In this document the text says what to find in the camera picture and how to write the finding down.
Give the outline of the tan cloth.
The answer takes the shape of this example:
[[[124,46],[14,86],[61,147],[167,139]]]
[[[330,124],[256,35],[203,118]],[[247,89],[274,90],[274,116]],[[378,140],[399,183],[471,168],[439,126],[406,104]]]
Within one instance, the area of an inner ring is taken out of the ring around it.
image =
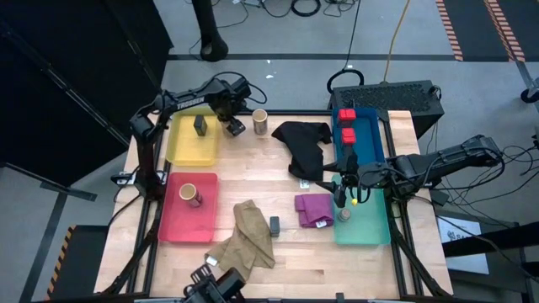
[[[249,279],[253,268],[273,268],[275,255],[270,227],[260,208],[252,201],[233,206],[235,225],[232,235],[205,254],[212,266],[236,269]]]

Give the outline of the black aluminium table frame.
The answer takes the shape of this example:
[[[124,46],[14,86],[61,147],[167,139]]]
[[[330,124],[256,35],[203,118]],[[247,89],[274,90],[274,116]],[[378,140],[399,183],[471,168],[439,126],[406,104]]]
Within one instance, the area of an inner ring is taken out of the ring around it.
[[[250,115],[237,117],[247,129],[238,137],[222,135],[219,151],[211,167],[169,166],[172,173],[216,173],[219,202],[214,241],[231,236],[232,207],[253,200],[264,216],[280,217],[280,236],[275,238],[274,268],[254,268],[242,289],[247,299],[397,299],[398,283],[391,245],[340,246],[329,229],[303,229],[297,221],[293,200],[297,194],[326,192],[316,185],[301,189],[287,166],[291,156],[286,146],[270,136],[285,121],[327,122],[328,110],[267,110],[268,134],[253,132]],[[411,114],[390,111],[389,123],[397,154],[419,153]],[[147,229],[152,224],[155,203],[143,198],[125,209],[111,225],[93,290],[100,292],[112,284],[131,258],[143,206],[149,206]],[[408,218],[415,252],[430,275],[446,292],[453,294],[450,275],[441,245],[433,206],[423,199],[408,202]],[[204,262],[211,243],[157,243],[152,255],[150,296],[178,297],[192,282],[190,274]]]

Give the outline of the blue plastic bin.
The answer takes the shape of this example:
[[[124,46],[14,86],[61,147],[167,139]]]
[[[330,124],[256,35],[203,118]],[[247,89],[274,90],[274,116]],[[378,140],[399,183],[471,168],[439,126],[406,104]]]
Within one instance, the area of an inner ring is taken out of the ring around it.
[[[356,142],[353,149],[358,157],[358,164],[364,165],[370,162],[384,162],[382,140],[378,126],[378,116],[371,108],[355,108],[356,118],[351,123],[355,131]],[[342,142],[342,127],[339,123],[339,109],[332,110],[332,132],[334,142],[335,159],[343,157],[344,145]]]

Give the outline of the red plastic bin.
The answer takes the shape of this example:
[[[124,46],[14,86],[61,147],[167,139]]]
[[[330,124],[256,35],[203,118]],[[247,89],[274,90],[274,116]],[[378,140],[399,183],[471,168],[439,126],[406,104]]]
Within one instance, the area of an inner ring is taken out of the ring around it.
[[[194,207],[182,199],[180,188],[193,184],[201,197]],[[216,227],[218,177],[215,173],[172,173],[168,178],[158,230],[160,242],[211,242]]]

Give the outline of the black curtain partition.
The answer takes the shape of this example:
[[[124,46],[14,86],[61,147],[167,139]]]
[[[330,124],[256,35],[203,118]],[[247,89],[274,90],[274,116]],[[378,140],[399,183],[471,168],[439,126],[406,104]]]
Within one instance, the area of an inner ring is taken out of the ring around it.
[[[153,0],[0,0],[0,163],[70,186],[123,153],[172,45]]]

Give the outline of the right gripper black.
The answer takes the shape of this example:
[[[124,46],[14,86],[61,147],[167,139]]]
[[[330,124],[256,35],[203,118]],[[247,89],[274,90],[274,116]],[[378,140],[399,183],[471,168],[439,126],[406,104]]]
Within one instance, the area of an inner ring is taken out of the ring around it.
[[[369,173],[379,173],[382,169],[380,162],[370,162],[365,165],[358,164],[358,156],[352,146],[345,146],[343,156],[337,161],[326,164],[323,169],[337,169],[341,177],[340,184],[335,182],[317,181],[316,185],[334,193],[334,203],[340,209],[345,207],[346,191],[350,192],[353,203],[364,204],[371,196],[371,188],[377,187],[374,183],[363,183]]]

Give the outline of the teal plastic bin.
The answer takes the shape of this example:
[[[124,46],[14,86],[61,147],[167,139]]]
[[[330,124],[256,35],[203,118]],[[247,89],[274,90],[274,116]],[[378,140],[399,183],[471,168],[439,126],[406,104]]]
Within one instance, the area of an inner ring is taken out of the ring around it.
[[[346,191],[345,209],[350,211],[347,221],[340,220],[341,209],[331,198],[334,213],[334,241],[339,245],[386,245],[391,241],[387,211],[382,189],[372,189],[363,204],[352,205]]]

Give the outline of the black mechanical device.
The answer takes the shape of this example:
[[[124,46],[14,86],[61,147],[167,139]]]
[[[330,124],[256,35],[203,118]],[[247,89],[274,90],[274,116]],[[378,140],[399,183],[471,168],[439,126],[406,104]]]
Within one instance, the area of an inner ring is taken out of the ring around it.
[[[184,287],[182,303],[245,303],[241,289],[246,281],[235,269],[228,269],[219,279],[204,264],[191,275],[193,283]]]

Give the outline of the yellow plastic bin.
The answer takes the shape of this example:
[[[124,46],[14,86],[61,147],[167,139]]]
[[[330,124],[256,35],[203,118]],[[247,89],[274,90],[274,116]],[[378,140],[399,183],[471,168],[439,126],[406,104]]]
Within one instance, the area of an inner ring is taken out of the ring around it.
[[[195,130],[195,118],[202,115],[204,136]],[[216,161],[221,124],[209,106],[197,106],[175,113],[169,126],[166,159],[178,167],[209,167]]]

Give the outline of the black stand pole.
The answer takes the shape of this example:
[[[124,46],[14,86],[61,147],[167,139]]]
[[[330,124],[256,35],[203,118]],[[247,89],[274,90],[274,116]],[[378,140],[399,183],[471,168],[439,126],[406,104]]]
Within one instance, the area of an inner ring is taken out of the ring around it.
[[[200,58],[210,62],[225,59],[228,45],[218,31],[211,0],[192,0],[192,5],[200,30]]]

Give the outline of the black computer case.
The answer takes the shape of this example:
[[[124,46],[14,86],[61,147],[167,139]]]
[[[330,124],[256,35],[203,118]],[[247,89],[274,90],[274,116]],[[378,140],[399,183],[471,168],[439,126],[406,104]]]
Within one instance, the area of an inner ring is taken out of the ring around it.
[[[430,80],[393,82],[334,88],[328,109],[361,107],[409,111],[419,139],[444,115],[440,99],[440,88]]]

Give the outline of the black cloth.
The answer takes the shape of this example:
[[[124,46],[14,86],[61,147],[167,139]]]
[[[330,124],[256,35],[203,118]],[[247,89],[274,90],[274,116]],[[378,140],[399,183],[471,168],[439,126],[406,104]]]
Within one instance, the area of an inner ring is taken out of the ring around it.
[[[291,154],[290,174],[307,181],[323,180],[323,150],[318,143],[332,142],[332,132],[327,123],[286,121],[271,136],[287,146]]]

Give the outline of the magenta cloth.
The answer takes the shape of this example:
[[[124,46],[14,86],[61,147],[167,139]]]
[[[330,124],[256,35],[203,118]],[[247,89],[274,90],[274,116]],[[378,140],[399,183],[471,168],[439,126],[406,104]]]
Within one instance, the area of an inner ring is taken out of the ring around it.
[[[302,228],[324,228],[334,224],[330,194],[296,195],[295,210]]]

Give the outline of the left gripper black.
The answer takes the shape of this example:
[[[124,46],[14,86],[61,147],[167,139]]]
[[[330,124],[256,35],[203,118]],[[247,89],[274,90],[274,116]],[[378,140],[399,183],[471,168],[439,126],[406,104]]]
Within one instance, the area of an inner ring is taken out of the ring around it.
[[[208,104],[218,119],[221,114],[232,114],[234,116],[247,108],[245,99],[251,95],[251,89],[246,78],[240,77],[233,83],[214,79],[211,82],[211,88],[214,89],[214,93],[208,96]],[[237,119],[229,120],[225,125],[230,136],[239,136],[245,131],[245,125]]]

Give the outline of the black beam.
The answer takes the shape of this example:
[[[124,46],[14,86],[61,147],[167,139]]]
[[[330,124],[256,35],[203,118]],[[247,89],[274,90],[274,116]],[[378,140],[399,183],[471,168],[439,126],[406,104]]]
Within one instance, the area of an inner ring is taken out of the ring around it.
[[[539,246],[539,222],[491,231],[442,244],[446,257],[461,257],[533,246]]]

